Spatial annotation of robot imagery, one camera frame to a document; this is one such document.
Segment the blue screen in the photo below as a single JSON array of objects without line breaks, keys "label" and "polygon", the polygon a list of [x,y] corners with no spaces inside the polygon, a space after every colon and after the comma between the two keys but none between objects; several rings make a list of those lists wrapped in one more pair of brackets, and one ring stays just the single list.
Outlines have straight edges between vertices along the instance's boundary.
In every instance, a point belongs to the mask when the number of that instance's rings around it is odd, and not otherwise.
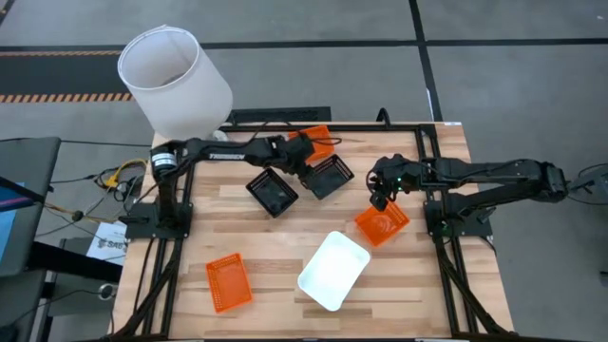
[{"label": "blue screen", "polygon": [[0,261],[9,243],[16,211],[31,201],[11,189],[0,186]]}]

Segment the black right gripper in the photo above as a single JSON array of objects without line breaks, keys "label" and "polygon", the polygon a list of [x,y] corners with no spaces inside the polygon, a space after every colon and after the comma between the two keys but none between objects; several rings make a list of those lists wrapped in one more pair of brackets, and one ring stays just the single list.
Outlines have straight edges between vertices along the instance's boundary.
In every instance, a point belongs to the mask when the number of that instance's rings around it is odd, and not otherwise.
[{"label": "black right gripper", "polygon": [[385,211],[390,195],[398,191],[419,191],[420,179],[421,165],[418,161],[406,159],[401,154],[382,157],[366,176],[366,185],[372,192],[370,203],[376,210]]}]

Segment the white plastic basket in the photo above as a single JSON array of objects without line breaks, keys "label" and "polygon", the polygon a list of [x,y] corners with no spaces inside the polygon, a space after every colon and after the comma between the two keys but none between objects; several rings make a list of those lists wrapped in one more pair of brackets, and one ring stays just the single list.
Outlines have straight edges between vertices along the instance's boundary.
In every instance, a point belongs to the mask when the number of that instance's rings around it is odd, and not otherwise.
[{"label": "white plastic basket", "polygon": [[297,286],[325,310],[336,312],[370,261],[366,249],[332,231],[298,276]]}]

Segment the orange plastic mesh basket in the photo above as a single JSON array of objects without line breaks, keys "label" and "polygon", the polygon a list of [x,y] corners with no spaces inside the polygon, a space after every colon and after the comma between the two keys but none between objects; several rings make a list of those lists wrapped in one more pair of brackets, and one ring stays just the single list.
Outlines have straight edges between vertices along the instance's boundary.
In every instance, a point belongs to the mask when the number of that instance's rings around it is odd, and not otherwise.
[{"label": "orange plastic mesh basket", "polygon": [[390,201],[384,211],[371,206],[355,218],[355,223],[366,240],[373,247],[379,247],[407,226],[409,218]]},{"label": "orange plastic mesh basket", "polygon": [[330,157],[334,152],[333,140],[326,125],[317,125],[288,133],[290,141],[295,141],[299,152],[307,156],[306,163],[312,165]]},{"label": "orange plastic mesh basket", "polygon": [[208,262],[206,274],[217,314],[230,311],[253,300],[253,293],[240,253]]}]

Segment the black plastic mesh basket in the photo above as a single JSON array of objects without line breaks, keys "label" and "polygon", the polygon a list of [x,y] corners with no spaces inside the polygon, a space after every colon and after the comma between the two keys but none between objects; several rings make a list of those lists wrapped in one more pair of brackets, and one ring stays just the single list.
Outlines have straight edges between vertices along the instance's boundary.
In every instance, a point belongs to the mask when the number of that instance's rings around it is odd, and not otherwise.
[{"label": "black plastic mesh basket", "polygon": [[272,168],[265,168],[246,189],[274,219],[298,200],[296,191]]},{"label": "black plastic mesh basket", "polygon": [[314,171],[314,178],[305,188],[312,191],[318,200],[323,200],[354,178],[353,172],[337,155],[322,161]]}]

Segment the black flat bar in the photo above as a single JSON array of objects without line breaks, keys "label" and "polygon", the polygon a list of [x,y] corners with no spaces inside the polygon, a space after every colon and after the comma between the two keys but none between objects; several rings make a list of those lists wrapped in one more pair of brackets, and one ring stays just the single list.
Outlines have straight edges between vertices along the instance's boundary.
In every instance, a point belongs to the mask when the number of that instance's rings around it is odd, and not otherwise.
[{"label": "black flat bar", "polygon": [[264,123],[264,122],[330,122],[332,110],[329,106],[276,107],[233,109],[227,123]]}]

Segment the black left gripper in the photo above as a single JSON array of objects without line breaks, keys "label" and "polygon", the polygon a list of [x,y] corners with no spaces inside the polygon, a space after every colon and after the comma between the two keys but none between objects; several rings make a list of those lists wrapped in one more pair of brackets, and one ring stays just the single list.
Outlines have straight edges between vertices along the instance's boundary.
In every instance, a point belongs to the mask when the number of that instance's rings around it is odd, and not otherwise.
[{"label": "black left gripper", "polygon": [[314,143],[306,135],[283,142],[279,147],[281,162],[279,168],[288,174],[293,174],[303,187],[307,186],[315,176],[312,166],[307,164],[307,159],[314,153]]}]

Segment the white printed paper sheet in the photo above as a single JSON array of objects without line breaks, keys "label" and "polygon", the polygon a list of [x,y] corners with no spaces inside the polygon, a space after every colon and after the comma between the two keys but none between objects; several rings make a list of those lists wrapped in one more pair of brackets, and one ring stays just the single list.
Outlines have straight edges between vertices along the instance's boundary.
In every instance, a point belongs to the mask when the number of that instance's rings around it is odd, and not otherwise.
[{"label": "white printed paper sheet", "polygon": [[126,226],[121,222],[101,223],[86,256],[123,266],[127,252],[125,232]]}]

